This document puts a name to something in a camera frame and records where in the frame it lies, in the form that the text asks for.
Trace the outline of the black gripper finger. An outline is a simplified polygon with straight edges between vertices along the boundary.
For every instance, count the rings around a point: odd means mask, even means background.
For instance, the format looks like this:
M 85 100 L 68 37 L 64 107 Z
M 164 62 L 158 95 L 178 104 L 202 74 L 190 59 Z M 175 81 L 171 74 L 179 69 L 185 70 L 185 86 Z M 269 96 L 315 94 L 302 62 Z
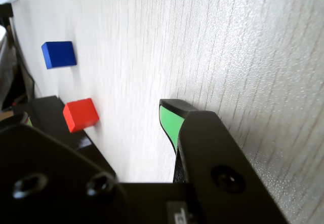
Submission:
M 1 223 L 131 223 L 115 178 L 65 144 L 1 121 Z
M 159 120 L 181 159 L 203 223 L 286 223 L 261 179 L 215 112 L 159 101 Z

